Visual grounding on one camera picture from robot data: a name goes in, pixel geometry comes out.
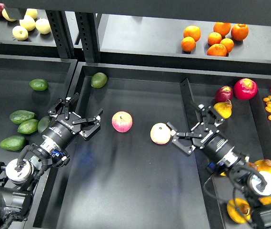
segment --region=tangerine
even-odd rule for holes
[[[223,44],[213,44],[208,50],[209,56],[226,56],[226,48]]]
[[[196,47],[196,42],[192,37],[185,37],[181,42],[181,46],[185,52],[191,52]]]
[[[234,47],[234,41],[230,38],[224,38],[220,44],[223,44],[226,48],[226,53],[229,53],[232,51],[233,47]]]
[[[207,38],[207,42],[210,45],[220,44],[221,40],[222,40],[222,36],[218,32],[211,32]]]
[[[201,37],[201,30],[198,26],[190,25],[187,26],[183,33],[184,38],[185,37],[192,37],[195,42],[197,42]]]
[[[231,37],[236,41],[243,41],[249,35],[247,24],[235,24],[231,29]]]
[[[216,22],[213,26],[213,31],[225,37],[231,31],[231,24],[228,22]]]

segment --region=black surface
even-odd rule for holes
[[[86,117],[103,108],[101,130],[78,142],[57,228],[192,228],[194,221],[208,228],[194,156],[150,138],[158,122],[186,128],[179,83],[108,76],[101,89],[84,79],[78,107],[89,100]],[[111,125],[120,110],[133,117],[126,133]]]
[[[181,48],[183,31],[199,26],[201,38],[190,53]],[[249,35],[226,57],[207,56],[214,22],[103,15],[100,51],[103,63],[222,72],[271,74],[271,27],[249,25]]]
[[[71,0],[71,1],[24,1],[4,0],[9,7],[35,8],[45,10],[68,10],[76,12],[106,13],[118,15],[145,16],[156,18],[188,19],[198,21],[231,21],[234,23],[271,25],[271,1],[253,0],[227,2],[175,0]]]
[[[90,87],[89,76],[96,72],[110,77],[102,89]],[[183,97],[182,101],[181,88],[186,85],[182,84],[181,88],[178,85],[186,78],[195,102],[207,104],[213,102],[218,88],[233,86],[245,76],[257,82],[260,93],[249,101],[233,98],[233,114],[219,129],[235,145],[236,151],[250,154],[250,161],[270,158],[271,139],[261,144],[271,136],[271,122],[261,103],[271,87],[270,75],[80,63],[69,93],[82,91],[77,106],[82,116],[91,116],[100,107],[104,109],[101,130],[88,142],[77,139],[74,161],[68,165],[71,172],[57,175],[59,182],[55,182],[56,190],[61,184],[67,184],[66,190],[63,187],[65,195],[52,192],[50,199],[59,201],[48,206],[43,227],[70,228],[73,222],[75,228],[168,228],[169,223],[170,228],[197,228],[195,217],[204,214],[200,220],[209,219],[212,229],[249,228],[246,224],[234,223],[221,201],[216,206],[206,199],[202,206],[195,203],[191,213],[202,208],[204,211],[189,216],[188,195],[200,195],[201,203],[202,195],[205,196],[199,182],[205,182],[208,160],[199,150],[186,157],[173,145],[155,145],[150,140],[150,127],[146,125],[169,118],[171,123],[185,130],[187,125],[195,123],[194,119],[189,119],[190,109],[186,109],[188,123],[183,114],[183,102],[187,107],[187,98]],[[116,132],[110,123],[114,111],[120,109],[133,114],[134,126],[125,134]],[[188,192],[192,187],[185,184],[186,181],[199,185],[196,192]],[[232,198],[232,186],[226,177],[214,178],[208,188],[218,197]],[[56,215],[58,224],[51,220],[54,208],[56,212],[61,209]]]

